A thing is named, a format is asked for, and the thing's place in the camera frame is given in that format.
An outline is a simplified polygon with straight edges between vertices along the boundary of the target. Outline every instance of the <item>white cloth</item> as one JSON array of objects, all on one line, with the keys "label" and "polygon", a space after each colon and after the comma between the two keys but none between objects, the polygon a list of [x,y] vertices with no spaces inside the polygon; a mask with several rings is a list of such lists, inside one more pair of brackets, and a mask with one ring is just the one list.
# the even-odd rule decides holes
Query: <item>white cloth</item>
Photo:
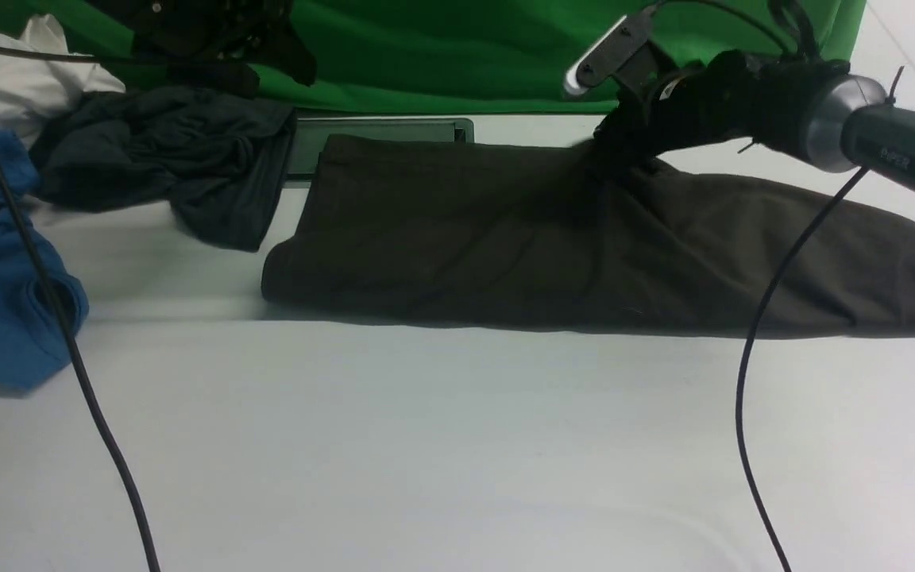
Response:
[{"label": "white cloth", "polygon": [[[66,54],[65,33],[54,16],[33,16],[18,40],[0,33],[0,47]],[[0,130],[15,131],[33,145],[44,126],[73,110],[88,91],[125,91],[98,64],[46,62],[0,56]]]}]

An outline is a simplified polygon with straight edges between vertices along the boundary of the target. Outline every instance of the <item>white tabletop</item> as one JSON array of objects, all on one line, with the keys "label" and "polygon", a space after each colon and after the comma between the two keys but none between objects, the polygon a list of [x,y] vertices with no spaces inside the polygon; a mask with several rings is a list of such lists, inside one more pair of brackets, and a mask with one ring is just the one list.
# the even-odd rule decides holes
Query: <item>white tabletop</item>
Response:
[{"label": "white tabletop", "polygon": [[[901,63],[868,12],[858,72]],[[524,145],[596,120],[475,119]],[[667,159],[844,180],[741,145]],[[853,198],[915,218],[873,176]],[[259,254],[194,242],[164,206],[36,213],[87,286],[80,343],[167,572],[778,568],[737,459],[740,341],[265,319],[265,251],[304,200],[284,193]],[[747,433],[795,570],[915,570],[915,340],[759,342]],[[72,373],[0,396],[0,572],[144,569]]]}]

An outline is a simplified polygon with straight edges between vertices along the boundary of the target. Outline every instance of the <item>green backdrop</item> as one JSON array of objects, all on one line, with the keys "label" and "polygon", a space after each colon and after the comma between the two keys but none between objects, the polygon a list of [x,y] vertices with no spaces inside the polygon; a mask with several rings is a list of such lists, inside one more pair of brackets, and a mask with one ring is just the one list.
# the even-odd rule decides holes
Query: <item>green backdrop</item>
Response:
[{"label": "green backdrop", "polygon": [[[764,22],[766,0],[725,0]],[[297,0],[293,21],[319,61],[319,82],[301,87],[261,69],[262,94],[302,107],[367,113],[594,112],[562,100],[563,72],[620,15],[647,0]],[[849,57],[867,0],[803,0],[828,57]],[[83,0],[0,0],[0,30],[16,33],[36,12],[66,26],[70,48],[128,53],[130,32]],[[698,4],[660,11],[657,40],[678,61],[707,61],[727,48],[777,51],[729,14]],[[157,70],[116,66],[131,86]]]}]

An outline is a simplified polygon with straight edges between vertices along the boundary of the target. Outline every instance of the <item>clothing pile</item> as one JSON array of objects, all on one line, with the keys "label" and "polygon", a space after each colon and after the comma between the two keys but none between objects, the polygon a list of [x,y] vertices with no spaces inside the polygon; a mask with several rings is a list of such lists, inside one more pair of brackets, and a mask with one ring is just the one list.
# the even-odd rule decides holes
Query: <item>clothing pile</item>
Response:
[{"label": "clothing pile", "polygon": [[[51,16],[30,19],[19,39],[0,35],[0,47],[68,53]],[[283,102],[197,87],[127,93],[97,64],[0,56],[0,160],[16,199],[79,211],[167,200],[203,242],[257,251],[287,177],[294,131],[295,109]],[[0,384],[33,388],[68,365],[68,355],[11,225],[0,193]],[[86,293],[35,236],[78,330]]]}]

